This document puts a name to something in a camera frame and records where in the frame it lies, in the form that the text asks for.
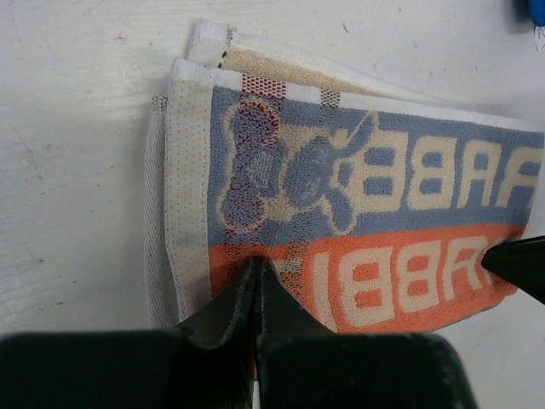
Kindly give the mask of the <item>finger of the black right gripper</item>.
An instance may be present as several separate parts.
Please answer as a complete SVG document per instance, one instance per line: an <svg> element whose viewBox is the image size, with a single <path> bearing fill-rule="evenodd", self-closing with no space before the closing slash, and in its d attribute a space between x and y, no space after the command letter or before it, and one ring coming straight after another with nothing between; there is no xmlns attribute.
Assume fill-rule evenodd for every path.
<svg viewBox="0 0 545 409"><path fill-rule="evenodd" d="M481 266L544 304L544 257L544 237L539 236L491 247L484 254Z"/></svg>

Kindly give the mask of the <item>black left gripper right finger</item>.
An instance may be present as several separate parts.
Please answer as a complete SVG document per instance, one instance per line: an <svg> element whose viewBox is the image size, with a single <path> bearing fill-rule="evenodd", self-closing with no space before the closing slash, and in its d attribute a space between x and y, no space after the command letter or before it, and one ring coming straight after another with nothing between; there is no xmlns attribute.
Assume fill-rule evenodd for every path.
<svg viewBox="0 0 545 409"><path fill-rule="evenodd" d="M254 260L263 408L475 408L461 360L431 333L336 334Z"/></svg>

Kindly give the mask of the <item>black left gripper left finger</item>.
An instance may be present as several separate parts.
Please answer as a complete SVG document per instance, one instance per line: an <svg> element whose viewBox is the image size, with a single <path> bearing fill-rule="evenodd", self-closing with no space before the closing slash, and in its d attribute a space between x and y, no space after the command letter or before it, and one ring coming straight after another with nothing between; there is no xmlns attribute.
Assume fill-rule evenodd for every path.
<svg viewBox="0 0 545 409"><path fill-rule="evenodd" d="M3 408L248 408L258 260L197 313L162 330L1 338Z"/></svg>

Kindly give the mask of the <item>rabbit print towel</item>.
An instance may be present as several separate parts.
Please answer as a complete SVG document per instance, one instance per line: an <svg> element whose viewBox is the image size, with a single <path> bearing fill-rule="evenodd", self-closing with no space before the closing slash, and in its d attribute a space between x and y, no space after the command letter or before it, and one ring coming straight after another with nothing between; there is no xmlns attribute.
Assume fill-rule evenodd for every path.
<svg viewBox="0 0 545 409"><path fill-rule="evenodd" d="M177 326L270 260L336 334L431 333L519 288L481 266L539 237L544 130L199 21L145 154L148 318Z"/></svg>

